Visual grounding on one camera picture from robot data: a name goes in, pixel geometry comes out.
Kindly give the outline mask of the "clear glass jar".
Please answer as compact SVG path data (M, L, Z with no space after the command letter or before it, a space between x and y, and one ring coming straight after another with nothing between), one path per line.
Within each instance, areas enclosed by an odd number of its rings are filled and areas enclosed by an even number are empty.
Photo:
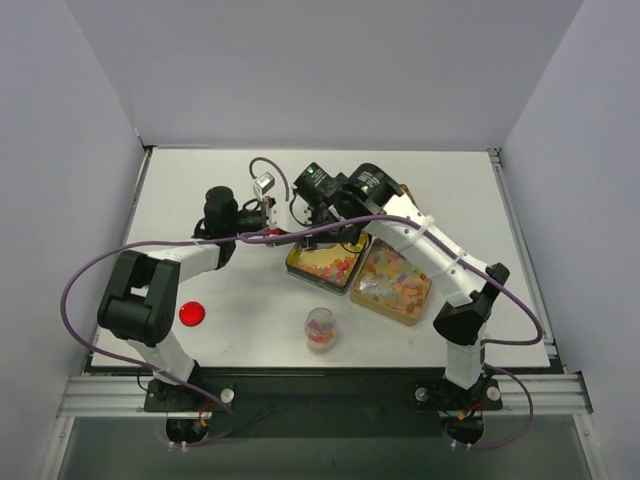
M330 351L337 337L337 323L333 313L326 308L315 308L307 315L304 331L307 347L314 353Z

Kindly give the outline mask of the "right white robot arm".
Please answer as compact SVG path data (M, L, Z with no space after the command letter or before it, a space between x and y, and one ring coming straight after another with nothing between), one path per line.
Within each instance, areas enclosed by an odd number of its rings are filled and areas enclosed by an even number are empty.
M445 299L433 321L447 342L444 398L457 408L476 400L485 323L510 276L509 269L468 254L374 164L364 163L350 176L331 176L312 163L295 180L294 192L311 208L314 223L368 216L360 228L426 275Z

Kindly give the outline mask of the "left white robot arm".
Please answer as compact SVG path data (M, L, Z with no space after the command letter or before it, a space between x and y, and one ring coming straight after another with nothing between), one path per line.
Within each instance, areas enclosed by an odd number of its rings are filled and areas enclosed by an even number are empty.
M226 266L235 237L275 226L278 201L266 196L240 205L233 191L216 186L205 194L203 216L185 245L119 254L97 312L98 325L142 357L168 400L190 411L201 403L203 386L194 379L199 366L172 332L179 285Z

